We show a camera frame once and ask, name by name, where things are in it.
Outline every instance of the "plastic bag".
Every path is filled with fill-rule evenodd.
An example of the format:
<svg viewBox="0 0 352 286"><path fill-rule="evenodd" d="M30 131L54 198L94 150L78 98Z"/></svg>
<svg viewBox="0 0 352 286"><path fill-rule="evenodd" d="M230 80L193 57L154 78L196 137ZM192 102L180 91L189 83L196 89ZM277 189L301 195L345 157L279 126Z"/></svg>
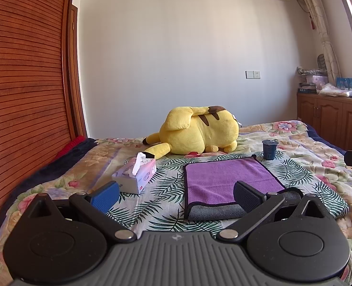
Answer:
<svg viewBox="0 0 352 286"><path fill-rule="evenodd" d="M341 90L328 83L322 87L322 89L319 91L319 94L322 96L350 97L352 96L352 90Z"/></svg>

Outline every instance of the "white wall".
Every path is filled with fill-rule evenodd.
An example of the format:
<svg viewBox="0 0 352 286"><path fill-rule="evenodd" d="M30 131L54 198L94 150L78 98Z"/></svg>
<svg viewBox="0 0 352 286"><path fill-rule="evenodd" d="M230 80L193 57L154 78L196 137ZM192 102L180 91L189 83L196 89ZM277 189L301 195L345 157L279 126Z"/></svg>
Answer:
<svg viewBox="0 0 352 286"><path fill-rule="evenodd" d="M322 0L342 77L352 77L352 30L342 0Z"/></svg>
<svg viewBox="0 0 352 286"><path fill-rule="evenodd" d="M295 69L317 65L295 0L81 0L80 10L94 138L157 132L177 106L221 105L244 125L296 119Z"/></svg>
<svg viewBox="0 0 352 286"><path fill-rule="evenodd" d="M86 127L86 132L87 134L90 134L89 131L89 126L87 124L87 116L85 113L85 98L83 95L83 89L82 89L82 80L81 80L81 64L80 64L80 6L81 6L81 0L72 0L72 4L78 8L78 13L77 13L77 54L78 54L78 78L80 81L80 91L81 91L81 102L82 102L82 108L83 108L83 116L85 119L85 127Z"/></svg>

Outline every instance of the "cup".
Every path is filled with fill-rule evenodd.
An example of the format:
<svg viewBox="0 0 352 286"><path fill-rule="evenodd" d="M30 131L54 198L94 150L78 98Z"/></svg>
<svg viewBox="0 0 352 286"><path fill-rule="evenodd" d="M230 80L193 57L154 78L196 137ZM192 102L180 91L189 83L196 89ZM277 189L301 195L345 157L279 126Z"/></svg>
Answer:
<svg viewBox="0 0 352 286"><path fill-rule="evenodd" d="M277 152L277 145L279 144L276 140L263 140L263 159L274 160Z"/></svg>

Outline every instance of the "yellow pikachu plush toy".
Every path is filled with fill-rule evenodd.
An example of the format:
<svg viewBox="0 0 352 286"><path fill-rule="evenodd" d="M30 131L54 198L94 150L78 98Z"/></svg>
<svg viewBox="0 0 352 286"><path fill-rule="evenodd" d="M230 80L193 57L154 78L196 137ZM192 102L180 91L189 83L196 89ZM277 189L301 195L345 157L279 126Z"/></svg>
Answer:
<svg viewBox="0 0 352 286"><path fill-rule="evenodd" d="M151 134L143 144L156 144L145 152L159 159L167 153L188 155L191 152L225 153L237 147L238 123L234 115L221 106L176 107L168 113L158 133Z"/></svg>

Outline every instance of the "red tassel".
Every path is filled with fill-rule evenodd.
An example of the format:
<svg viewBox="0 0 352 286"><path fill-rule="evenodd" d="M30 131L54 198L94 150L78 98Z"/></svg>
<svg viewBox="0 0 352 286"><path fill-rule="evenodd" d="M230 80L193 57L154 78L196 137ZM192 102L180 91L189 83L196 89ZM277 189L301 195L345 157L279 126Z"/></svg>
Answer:
<svg viewBox="0 0 352 286"><path fill-rule="evenodd" d="M311 19L311 26L312 26L312 29L315 30L315 29L316 29L316 28L315 28L315 24L314 24L314 21L312 20L311 15L310 15L310 19Z"/></svg>

